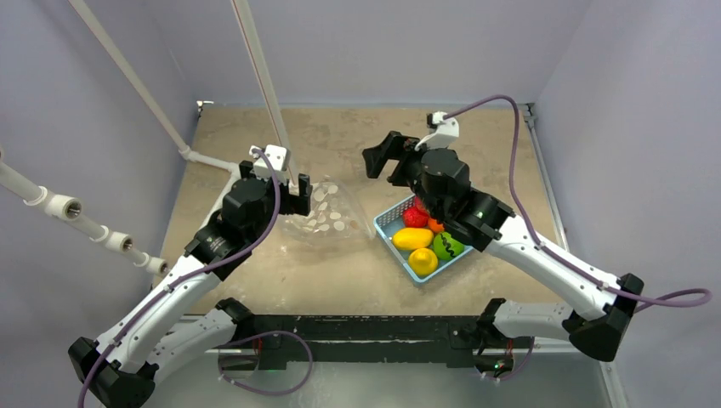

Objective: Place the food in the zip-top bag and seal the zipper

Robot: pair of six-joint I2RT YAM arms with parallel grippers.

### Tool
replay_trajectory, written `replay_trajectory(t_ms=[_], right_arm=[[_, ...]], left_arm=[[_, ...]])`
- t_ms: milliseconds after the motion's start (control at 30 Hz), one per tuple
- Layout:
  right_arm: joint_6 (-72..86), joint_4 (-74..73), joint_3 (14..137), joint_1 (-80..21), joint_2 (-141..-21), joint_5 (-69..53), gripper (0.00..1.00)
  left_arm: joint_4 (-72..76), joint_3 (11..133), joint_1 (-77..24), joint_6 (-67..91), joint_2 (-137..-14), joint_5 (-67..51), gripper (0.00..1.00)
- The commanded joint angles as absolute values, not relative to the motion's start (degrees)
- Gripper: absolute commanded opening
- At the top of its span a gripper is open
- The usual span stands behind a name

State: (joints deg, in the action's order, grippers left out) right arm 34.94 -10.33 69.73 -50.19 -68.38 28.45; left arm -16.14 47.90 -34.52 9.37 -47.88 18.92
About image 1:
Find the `clear dotted zip bag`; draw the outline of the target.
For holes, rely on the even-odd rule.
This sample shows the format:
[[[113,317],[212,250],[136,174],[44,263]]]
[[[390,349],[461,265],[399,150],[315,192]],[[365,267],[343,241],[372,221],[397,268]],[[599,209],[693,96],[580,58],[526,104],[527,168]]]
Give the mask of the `clear dotted zip bag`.
[[[360,201],[343,183],[326,175],[311,186],[308,215],[279,217],[284,235],[316,247],[361,245],[374,238]]]

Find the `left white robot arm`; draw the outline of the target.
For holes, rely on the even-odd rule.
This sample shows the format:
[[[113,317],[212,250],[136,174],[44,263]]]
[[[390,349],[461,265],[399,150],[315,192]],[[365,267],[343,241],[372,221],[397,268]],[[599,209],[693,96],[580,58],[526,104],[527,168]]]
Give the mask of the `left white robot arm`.
[[[298,175],[292,193],[284,172],[262,156],[239,165],[240,177],[185,247],[162,281],[133,310],[95,339],[79,337],[68,355],[82,383],[77,406],[92,394],[104,407],[141,407],[156,385],[217,346],[255,346],[266,337],[255,314],[234,298],[219,301],[199,322],[173,331],[185,310],[210,292],[270,234],[281,215],[307,215],[313,186]]]

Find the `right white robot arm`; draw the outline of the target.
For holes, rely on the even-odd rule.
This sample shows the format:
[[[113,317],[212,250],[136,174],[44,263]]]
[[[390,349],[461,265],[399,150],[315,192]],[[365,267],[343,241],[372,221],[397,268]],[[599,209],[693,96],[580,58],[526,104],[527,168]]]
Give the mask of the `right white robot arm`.
[[[396,161],[388,181],[410,188],[453,239],[512,264],[562,299],[550,304],[495,298],[478,320],[480,340],[497,346],[515,337],[545,337],[568,341],[595,360],[615,359],[644,282],[595,269],[534,235],[511,206],[473,187],[456,151],[418,149],[418,142],[392,131],[364,149],[367,177],[377,178],[387,161]]]

